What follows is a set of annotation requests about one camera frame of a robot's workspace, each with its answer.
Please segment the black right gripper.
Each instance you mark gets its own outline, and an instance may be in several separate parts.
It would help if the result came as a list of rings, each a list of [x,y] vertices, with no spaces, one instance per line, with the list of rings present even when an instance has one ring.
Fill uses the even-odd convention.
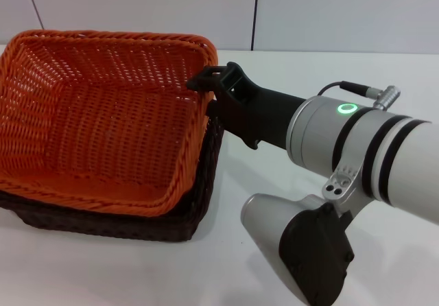
[[[214,91],[216,100],[209,102],[206,115],[253,150],[261,141],[285,149],[289,123],[305,102],[301,97],[256,85],[234,62],[205,66],[186,87],[197,92]]]

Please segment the orange woven basket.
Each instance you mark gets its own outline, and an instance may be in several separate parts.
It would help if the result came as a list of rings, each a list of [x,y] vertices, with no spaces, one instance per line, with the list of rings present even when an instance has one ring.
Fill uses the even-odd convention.
[[[193,186],[217,64],[190,34],[29,30],[0,55],[0,190],[156,217]]]

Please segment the dark brown woven basket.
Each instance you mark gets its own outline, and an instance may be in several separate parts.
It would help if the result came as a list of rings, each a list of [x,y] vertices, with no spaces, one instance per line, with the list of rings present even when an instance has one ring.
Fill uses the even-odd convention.
[[[158,217],[115,215],[47,204],[0,190],[0,208],[11,210],[25,224],[49,231],[153,242],[185,242],[205,216],[213,193],[224,127],[210,118],[192,188],[168,213]]]

